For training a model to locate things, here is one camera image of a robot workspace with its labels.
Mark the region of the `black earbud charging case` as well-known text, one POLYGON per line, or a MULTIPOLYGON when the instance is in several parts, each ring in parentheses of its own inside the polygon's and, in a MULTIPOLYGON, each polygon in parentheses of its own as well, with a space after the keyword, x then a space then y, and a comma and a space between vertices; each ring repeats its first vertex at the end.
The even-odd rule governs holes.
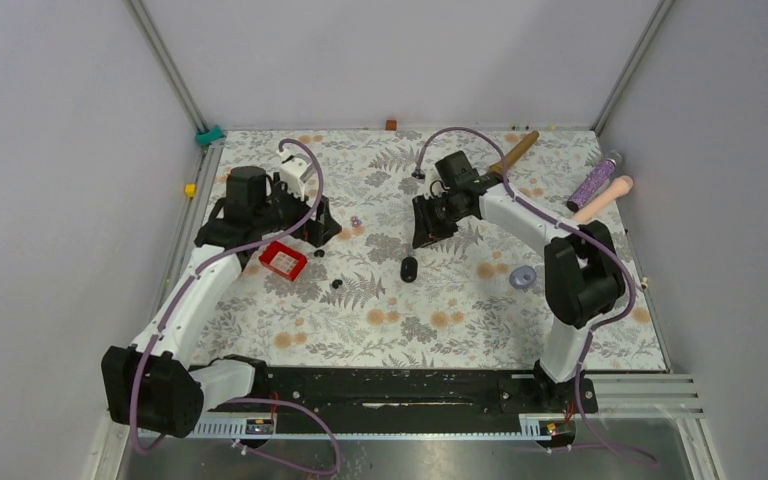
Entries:
POLYGON ((418 276, 418 261, 412 256, 402 259, 400 264, 400 278, 405 283, 412 283, 418 276))

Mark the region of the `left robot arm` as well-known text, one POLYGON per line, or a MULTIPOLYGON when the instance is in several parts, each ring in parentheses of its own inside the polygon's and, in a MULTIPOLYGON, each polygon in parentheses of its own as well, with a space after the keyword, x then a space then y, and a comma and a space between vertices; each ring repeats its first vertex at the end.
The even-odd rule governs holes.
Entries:
POLYGON ((299 157, 273 174, 256 166, 230 171, 155 317, 129 346, 112 346, 102 357, 112 421, 184 438, 204 412, 232 399, 248 411, 267 404, 263 362, 231 356, 193 368, 191 357, 220 298, 258 249, 285 236, 320 248, 336 235, 327 198, 306 193, 310 179, 321 181, 322 169, 299 157))

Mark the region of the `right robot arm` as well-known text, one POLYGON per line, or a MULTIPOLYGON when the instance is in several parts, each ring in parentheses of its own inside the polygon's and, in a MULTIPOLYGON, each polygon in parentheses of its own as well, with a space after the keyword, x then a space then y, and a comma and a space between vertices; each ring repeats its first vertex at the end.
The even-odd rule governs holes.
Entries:
POLYGON ((575 224, 553 217, 514 191, 506 172, 481 174, 465 153, 437 161, 442 190, 414 197, 413 248, 453 237, 466 218, 489 222, 542 256, 544 296, 554 316, 528 392, 543 410, 578 403, 584 360, 596 328, 630 296, 630 273, 618 258, 609 229, 599 221, 575 224))

